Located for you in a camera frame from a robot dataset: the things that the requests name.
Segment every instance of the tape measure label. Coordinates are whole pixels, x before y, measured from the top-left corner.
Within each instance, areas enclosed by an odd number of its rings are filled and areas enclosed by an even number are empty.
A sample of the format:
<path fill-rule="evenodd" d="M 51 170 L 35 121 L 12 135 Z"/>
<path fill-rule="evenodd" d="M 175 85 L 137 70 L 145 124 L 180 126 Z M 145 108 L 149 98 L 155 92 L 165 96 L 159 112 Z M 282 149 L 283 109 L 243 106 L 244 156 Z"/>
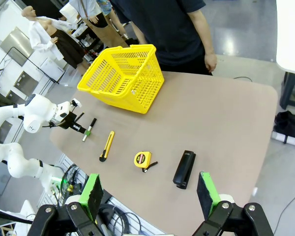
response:
<path fill-rule="evenodd" d="M 140 154 L 137 156 L 137 163 L 142 164 L 146 160 L 146 156 L 144 154 Z"/>

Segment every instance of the black shoe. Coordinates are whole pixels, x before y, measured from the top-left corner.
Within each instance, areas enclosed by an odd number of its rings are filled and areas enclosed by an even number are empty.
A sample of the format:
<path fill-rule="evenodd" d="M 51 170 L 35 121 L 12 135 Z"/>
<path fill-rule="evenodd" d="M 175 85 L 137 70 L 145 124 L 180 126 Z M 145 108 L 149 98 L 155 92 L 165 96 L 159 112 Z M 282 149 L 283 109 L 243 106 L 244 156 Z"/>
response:
<path fill-rule="evenodd" d="M 295 125 L 288 121 L 283 121 L 276 124 L 273 128 L 275 132 L 284 134 L 290 137 L 295 138 Z"/>
<path fill-rule="evenodd" d="M 286 112 L 279 112 L 276 117 L 274 122 L 276 124 L 279 124 L 281 122 L 285 122 L 285 121 L 289 121 L 291 122 L 293 125 L 295 125 L 295 115 L 292 114 L 290 111 L 286 111 Z"/>

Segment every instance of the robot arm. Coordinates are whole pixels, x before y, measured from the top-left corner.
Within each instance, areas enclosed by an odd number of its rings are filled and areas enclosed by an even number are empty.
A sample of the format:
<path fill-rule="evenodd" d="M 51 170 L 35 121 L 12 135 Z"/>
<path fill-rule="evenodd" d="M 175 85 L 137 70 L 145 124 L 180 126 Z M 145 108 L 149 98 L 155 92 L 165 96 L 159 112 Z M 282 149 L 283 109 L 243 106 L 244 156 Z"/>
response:
<path fill-rule="evenodd" d="M 30 176 L 41 181 L 45 191 L 51 193 L 53 179 L 62 178 L 62 170 L 45 164 L 41 160 L 24 158 L 23 149 L 18 143 L 0 144 L 0 162 L 6 161 L 12 177 Z"/>
<path fill-rule="evenodd" d="M 24 116 L 24 129 L 29 133 L 36 133 L 43 122 L 61 122 L 80 102 L 74 99 L 71 103 L 66 101 L 56 105 L 48 98 L 32 94 L 25 104 L 0 107 L 0 127 L 11 117 Z"/>

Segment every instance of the black stapler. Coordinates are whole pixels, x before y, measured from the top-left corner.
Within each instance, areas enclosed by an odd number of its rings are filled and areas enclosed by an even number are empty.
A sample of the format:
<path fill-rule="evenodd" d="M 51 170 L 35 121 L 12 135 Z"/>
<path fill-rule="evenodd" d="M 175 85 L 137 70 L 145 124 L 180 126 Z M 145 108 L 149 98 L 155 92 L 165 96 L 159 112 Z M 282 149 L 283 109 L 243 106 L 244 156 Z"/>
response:
<path fill-rule="evenodd" d="M 173 182 L 177 185 L 178 188 L 187 188 L 193 163 L 195 162 L 195 157 L 196 154 L 193 151 L 185 151 L 183 153 L 179 165 L 177 167 L 175 176 L 173 178 Z"/>

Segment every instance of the yellow plastic basket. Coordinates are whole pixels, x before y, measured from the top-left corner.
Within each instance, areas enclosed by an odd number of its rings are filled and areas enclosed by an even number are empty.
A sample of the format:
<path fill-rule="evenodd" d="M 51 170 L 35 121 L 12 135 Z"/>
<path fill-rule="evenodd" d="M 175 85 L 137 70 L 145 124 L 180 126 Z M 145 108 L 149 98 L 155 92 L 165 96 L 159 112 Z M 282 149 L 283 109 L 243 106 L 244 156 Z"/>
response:
<path fill-rule="evenodd" d="M 151 44 L 105 49 L 82 77 L 78 90 L 145 114 L 164 83 L 155 51 Z"/>

